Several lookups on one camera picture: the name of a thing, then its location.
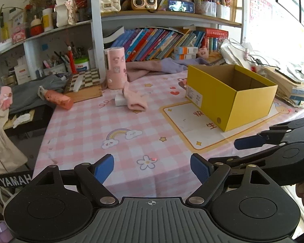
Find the beige tote bag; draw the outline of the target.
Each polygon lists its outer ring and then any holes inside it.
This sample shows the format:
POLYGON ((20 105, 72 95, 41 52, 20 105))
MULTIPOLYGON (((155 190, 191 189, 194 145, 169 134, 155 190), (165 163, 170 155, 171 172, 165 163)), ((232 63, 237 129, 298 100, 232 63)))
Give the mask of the beige tote bag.
POLYGON ((8 121, 9 110, 0 110, 0 174, 13 172, 25 163, 27 157, 8 138, 3 127, 8 121))

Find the pink fluffy glove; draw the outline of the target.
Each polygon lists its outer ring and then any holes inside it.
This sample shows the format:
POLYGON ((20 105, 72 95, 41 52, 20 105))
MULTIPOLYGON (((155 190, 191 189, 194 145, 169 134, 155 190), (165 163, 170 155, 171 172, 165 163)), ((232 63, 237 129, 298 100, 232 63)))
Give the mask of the pink fluffy glove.
POLYGON ((148 108, 147 96, 139 92, 130 90, 130 83, 125 82, 123 87, 123 96, 126 99, 127 106, 130 110, 146 111, 148 108))

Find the orange blue white carton upper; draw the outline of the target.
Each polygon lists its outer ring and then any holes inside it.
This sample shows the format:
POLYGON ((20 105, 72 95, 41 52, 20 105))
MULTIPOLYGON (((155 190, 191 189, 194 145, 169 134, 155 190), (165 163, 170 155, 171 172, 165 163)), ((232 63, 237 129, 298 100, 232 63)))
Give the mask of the orange blue white carton upper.
POLYGON ((198 47, 175 47, 174 48, 174 54, 197 54, 198 53, 198 47))

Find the orange blue white carton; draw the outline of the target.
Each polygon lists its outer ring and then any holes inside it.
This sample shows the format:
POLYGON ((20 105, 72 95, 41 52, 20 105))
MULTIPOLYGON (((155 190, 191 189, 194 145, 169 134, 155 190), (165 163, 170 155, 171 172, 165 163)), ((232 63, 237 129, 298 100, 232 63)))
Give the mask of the orange blue white carton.
POLYGON ((174 48, 174 54, 197 54, 198 53, 198 47, 175 47, 174 48))
POLYGON ((197 55, 196 54, 171 54, 171 58, 173 60, 188 60, 188 59, 196 59, 197 55))

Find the pink sticker cylinder container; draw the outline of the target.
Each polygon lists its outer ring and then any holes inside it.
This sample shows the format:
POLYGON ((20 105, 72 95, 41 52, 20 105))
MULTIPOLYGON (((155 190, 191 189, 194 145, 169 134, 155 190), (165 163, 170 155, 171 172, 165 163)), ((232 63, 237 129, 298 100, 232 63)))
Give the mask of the pink sticker cylinder container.
POLYGON ((126 58, 123 47, 112 47, 105 50, 106 81, 111 90, 122 90, 127 82, 126 58))

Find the small pink glove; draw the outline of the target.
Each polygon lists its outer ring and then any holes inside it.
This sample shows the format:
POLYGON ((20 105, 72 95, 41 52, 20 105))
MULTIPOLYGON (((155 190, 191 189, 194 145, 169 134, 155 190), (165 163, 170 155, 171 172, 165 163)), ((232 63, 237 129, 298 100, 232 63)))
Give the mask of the small pink glove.
POLYGON ((9 86, 3 86, 0 89, 0 110, 5 111, 12 105, 12 89, 9 86))

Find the pink purple fleece garment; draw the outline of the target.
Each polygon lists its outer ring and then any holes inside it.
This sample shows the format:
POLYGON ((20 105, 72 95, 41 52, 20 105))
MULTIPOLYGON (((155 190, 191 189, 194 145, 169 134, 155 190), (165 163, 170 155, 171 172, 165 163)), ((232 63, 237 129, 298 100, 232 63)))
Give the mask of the pink purple fleece garment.
POLYGON ((162 60, 151 60, 143 62, 126 63, 127 77, 133 82, 147 74, 176 74, 188 69, 189 65, 210 65, 203 58, 173 60, 164 58, 162 60))

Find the orange blue white carton lower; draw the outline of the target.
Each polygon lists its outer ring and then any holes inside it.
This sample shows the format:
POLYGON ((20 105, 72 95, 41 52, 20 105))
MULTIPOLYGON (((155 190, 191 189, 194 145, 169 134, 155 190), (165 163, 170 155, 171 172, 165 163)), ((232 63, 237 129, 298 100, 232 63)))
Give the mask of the orange blue white carton lower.
POLYGON ((196 54, 171 54, 171 58, 173 60, 188 60, 188 59, 196 59, 197 55, 196 54))

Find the phone on shelf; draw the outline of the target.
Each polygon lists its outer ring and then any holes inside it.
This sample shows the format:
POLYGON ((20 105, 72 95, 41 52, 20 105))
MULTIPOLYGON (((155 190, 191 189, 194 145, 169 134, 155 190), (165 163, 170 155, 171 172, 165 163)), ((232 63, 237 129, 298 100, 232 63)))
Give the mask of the phone on shelf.
POLYGON ((168 10, 171 12, 195 13, 195 5, 189 1, 168 0, 168 10))

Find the pink lotion bottle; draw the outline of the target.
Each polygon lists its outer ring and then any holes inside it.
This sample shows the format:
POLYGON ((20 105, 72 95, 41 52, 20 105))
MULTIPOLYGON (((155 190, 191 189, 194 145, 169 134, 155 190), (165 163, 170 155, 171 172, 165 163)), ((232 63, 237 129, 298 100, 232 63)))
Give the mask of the pink lotion bottle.
POLYGON ((70 97, 54 90, 46 90, 43 86, 39 86, 38 96, 42 100, 47 100, 66 110, 70 110, 73 107, 73 100, 70 97))

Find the white quilted handbag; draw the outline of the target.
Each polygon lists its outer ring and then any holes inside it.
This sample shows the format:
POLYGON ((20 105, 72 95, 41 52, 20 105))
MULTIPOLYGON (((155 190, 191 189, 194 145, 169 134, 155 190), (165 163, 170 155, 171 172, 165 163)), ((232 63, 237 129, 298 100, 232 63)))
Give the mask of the white quilted handbag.
POLYGON ((100 1, 100 12, 120 12, 121 11, 121 0, 99 0, 100 1))

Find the white shelving unit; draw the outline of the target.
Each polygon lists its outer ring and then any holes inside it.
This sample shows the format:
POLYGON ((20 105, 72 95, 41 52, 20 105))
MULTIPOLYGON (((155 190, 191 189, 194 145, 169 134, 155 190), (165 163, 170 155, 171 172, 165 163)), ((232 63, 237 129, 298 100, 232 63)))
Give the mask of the white shelving unit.
POLYGON ((105 80, 105 57, 103 37, 108 32, 123 26, 126 29, 144 26, 159 26, 165 28, 180 28, 182 26, 195 25, 199 27, 218 28, 230 26, 238 28, 243 32, 243 24, 207 15, 191 14, 185 12, 168 11, 121 11, 101 13, 98 0, 91 0, 92 20, 78 22, 75 25, 63 26, 48 32, 41 33, 34 37, 29 37, 16 43, 0 53, 0 81, 1 77, 8 71, 11 65, 5 65, 3 58, 9 56, 11 50, 20 50, 26 57, 29 74, 32 80, 38 78, 38 73, 42 70, 44 52, 42 45, 48 44, 48 51, 63 51, 66 46, 75 42, 84 46, 91 46, 95 53, 95 65, 100 71, 100 78, 105 80))

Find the white eraser block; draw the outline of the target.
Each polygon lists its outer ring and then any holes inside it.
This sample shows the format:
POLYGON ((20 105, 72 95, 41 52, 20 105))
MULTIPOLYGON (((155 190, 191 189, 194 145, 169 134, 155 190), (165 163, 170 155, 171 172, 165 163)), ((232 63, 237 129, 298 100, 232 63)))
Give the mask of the white eraser block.
POLYGON ((123 96, 123 94, 118 94, 115 96, 115 105, 117 107, 124 107, 127 106, 127 100, 126 98, 123 96))

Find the yellow cardboard box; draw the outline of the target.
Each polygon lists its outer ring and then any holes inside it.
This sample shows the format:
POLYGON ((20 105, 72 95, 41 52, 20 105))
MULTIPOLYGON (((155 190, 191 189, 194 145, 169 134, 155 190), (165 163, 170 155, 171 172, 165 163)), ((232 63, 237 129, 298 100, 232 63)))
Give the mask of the yellow cardboard box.
POLYGON ((189 65, 186 98, 226 132, 268 116, 277 88, 239 65, 189 65))

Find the grey cloth on side table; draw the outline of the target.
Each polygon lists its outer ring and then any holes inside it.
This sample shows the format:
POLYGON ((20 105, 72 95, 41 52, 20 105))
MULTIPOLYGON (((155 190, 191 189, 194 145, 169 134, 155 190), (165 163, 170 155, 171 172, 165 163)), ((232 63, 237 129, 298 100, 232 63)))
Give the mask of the grey cloth on side table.
POLYGON ((66 79, 63 80, 56 75, 49 75, 38 80, 13 86, 11 87, 13 102, 7 110, 9 110, 10 114, 15 114, 42 105, 48 105, 49 102, 47 100, 42 100, 38 96, 39 86, 43 86, 46 90, 54 90, 62 93, 66 82, 66 79))

